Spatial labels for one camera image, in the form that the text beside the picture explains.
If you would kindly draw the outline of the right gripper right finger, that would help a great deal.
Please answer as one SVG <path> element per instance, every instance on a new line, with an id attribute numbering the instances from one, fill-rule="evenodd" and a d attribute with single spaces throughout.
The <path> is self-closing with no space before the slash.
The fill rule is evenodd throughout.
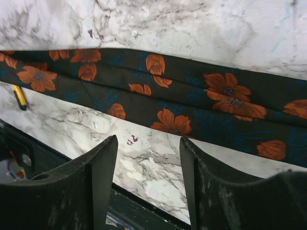
<path id="1" fill-rule="evenodd" d="M 267 179 L 239 171 L 181 138 L 180 162 L 193 230 L 304 230 L 307 174 Z"/>

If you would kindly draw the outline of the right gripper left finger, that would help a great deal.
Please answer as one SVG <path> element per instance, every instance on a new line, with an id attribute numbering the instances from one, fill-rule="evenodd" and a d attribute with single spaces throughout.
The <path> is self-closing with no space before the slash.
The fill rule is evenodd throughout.
<path id="1" fill-rule="evenodd" d="M 104 230 L 118 152 L 109 136 L 53 170 L 0 186 L 3 230 Z"/>

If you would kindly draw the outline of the black orange floral tie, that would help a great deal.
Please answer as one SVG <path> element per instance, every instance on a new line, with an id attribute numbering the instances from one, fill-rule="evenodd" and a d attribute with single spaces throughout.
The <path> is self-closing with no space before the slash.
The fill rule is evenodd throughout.
<path id="1" fill-rule="evenodd" d="M 173 135 L 306 167 L 307 83 L 145 51 L 1 51 L 0 79 Z"/>

